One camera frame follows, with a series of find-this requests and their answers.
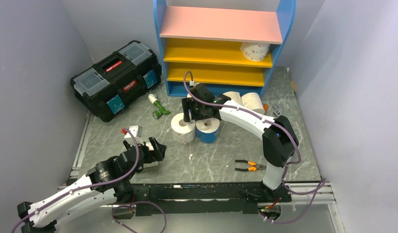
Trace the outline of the white dotted roll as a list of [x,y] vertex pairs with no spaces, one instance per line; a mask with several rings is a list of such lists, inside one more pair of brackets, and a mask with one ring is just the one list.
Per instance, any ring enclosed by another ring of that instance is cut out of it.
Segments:
[[176,114],[171,120],[171,128],[174,140],[180,144],[189,144],[194,141],[196,136],[196,122],[191,120],[184,122],[184,114]]

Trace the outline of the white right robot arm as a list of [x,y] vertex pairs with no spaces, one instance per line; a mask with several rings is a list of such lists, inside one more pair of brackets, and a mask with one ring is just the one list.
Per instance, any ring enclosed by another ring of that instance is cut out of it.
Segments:
[[250,110],[226,95],[213,95],[206,85],[190,89],[190,96],[182,99],[185,122],[215,118],[235,124],[262,141],[267,168],[262,179],[261,196],[273,201],[279,196],[285,168],[300,155],[299,142],[288,118],[270,117]]

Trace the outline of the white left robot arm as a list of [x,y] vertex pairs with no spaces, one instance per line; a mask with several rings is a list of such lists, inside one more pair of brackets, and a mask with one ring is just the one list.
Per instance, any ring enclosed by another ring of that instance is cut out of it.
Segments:
[[125,151],[109,157],[81,176],[70,186],[38,202],[24,201],[17,206],[23,233],[53,233],[56,226],[110,203],[127,204],[147,201],[146,188],[133,188],[131,178],[144,169],[145,164],[165,158],[166,145],[154,137],[148,142],[130,145],[123,142]]

